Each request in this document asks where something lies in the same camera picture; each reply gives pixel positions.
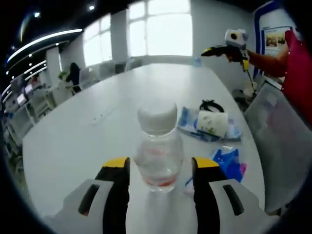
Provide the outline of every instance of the window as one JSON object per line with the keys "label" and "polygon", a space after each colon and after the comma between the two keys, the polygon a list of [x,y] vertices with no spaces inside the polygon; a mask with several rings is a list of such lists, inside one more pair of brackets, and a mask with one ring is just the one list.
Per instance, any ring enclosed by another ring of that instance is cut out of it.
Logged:
{"label": "window", "polygon": [[88,26],[83,33],[86,66],[112,60],[111,16],[106,15]]}
{"label": "window", "polygon": [[189,0],[148,0],[129,6],[130,56],[193,55]]}

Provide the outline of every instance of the floor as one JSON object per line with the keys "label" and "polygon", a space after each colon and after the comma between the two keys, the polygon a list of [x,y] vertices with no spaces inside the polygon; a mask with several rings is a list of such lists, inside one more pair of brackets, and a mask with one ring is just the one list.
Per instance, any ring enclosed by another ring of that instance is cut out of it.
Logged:
{"label": "floor", "polygon": [[17,157],[15,160],[8,161],[7,165],[20,195],[23,197],[29,208],[35,211],[35,207],[28,193],[21,156]]}

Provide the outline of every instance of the plastic wrapper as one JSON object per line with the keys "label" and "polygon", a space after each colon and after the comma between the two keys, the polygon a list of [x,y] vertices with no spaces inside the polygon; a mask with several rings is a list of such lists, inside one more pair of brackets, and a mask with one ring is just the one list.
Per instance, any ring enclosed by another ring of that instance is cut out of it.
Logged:
{"label": "plastic wrapper", "polygon": [[239,162],[239,150],[224,146],[210,154],[210,158],[217,162],[228,179],[240,182],[245,174],[247,164]]}
{"label": "plastic wrapper", "polygon": [[182,113],[178,121],[178,129],[192,137],[195,137],[199,140],[212,142],[218,140],[241,140],[242,132],[234,124],[234,120],[229,118],[229,128],[224,136],[220,138],[218,136],[211,135],[209,133],[201,132],[196,129],[196,122],[200,110],[198,109],[189,109],[186,107],[182,108]]}

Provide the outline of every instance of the plastic water bottle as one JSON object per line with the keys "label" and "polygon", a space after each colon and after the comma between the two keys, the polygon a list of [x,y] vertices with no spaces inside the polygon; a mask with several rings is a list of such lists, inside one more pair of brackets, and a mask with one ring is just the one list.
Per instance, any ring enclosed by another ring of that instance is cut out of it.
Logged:
{"label": "plastic water bottle", "polygon": [[148,102],[137,110],[142,140],[134,158],[151,191],[171,191],[176,184],[184,154],[176,129],[175,103]]}
{"label": "plastic water bottle", "polygon": [[199,57],[195,57],[193,60],[194,67],[202,67],[201,59]]}

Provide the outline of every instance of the light fixture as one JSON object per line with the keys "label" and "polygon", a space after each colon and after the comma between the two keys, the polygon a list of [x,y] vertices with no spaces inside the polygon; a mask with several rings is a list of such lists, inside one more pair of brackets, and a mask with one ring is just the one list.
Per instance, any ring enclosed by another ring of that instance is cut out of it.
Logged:
{"label": "light fixture", "polygon": [[2,100],[2,103],[5,103],[5,101],[8,100],[8,98],[12,95],[12,91],[9,92],[9,94]]}
{"label": "light fixture", "polygon": [[7,62],[10,61],[12,58],[14,58],[16,55],[18,55],[20,52],[24,51],[25,49],[29,48],[30,46],[35,45],[35,44],[37,44],[37,43],[39,43],[39,42],[41,42],[43,40],[47,40],[47,39],[50,39],[50,38],[53,38],[53,37],[57,37],[57,36],[60,36],[60,35],[65,35],[65,34],[69,34],[69,33],[79,33],[79,32],[82,32],[82,29],[73,29],[73,30],[67,30],[67,31],[63,31],[63,32],[53,33],[53,34],[44,36],[42,38],[39,38],[37,40],[34,40],[31,43],[28,43],[27,45],[24,45],[22,48],[20,48],[17,51],[15,51],[9,57]]}
{"label": "light fixture", "polygon": [[29,80],[31,77],[34,77],[36,74],[38,74],[39,72],[42,72],[43,70],[47,69],[46,67],[42,67],[41,69],[39,69],[38,71],[34,72],[33,74],[31,74],[29,77],[25,78],[25,81]]}
{"label": "light fixture", "polygon": [[26,75],[28,72],[30,72],[31,70],[35,69],[36,67],[39,67],[40,65],[44,64],[45,62],[47,62],[47,60],[42,61],[42,62],[38,63],[37,65],[29,68],[27,71],[24,72],[24,74]]}
{"label": "light fixture", "polygon": [[12,85],[9,84],[9,86],[5,88],[5,90],[4,90],[3,93],[1,94],[2,97],[3,97],[3,95],[5,94],[5,92],[9,91],[9,89],[11,88],[11,86],[12,86]]}

